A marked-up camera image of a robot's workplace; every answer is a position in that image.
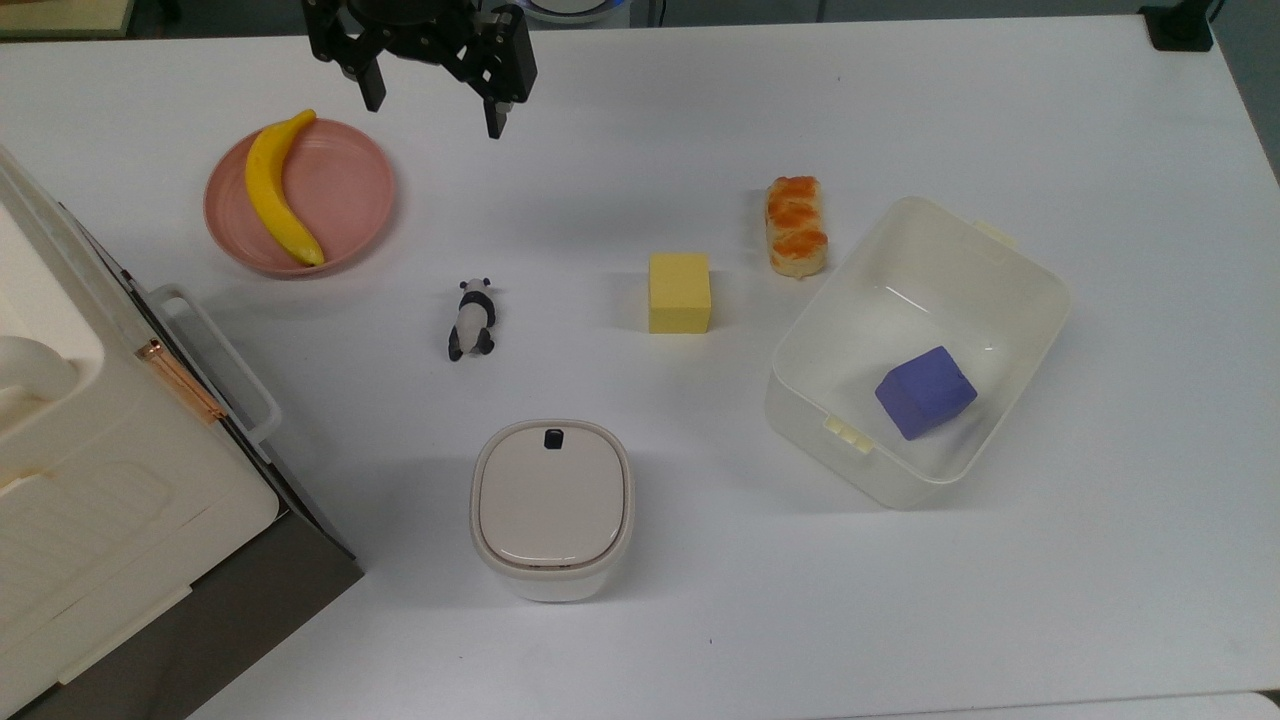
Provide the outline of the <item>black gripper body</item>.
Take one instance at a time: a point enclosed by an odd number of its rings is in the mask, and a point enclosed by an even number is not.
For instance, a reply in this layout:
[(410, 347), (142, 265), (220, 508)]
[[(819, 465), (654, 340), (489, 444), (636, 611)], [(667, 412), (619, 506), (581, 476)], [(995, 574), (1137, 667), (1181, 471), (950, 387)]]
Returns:
[(306, 1), (312, 55), (351, 67), (383, 53), (444, 68), (483, 100), (526, 102), (538, 77), (527, 18), (517, 4), (476, 1)]

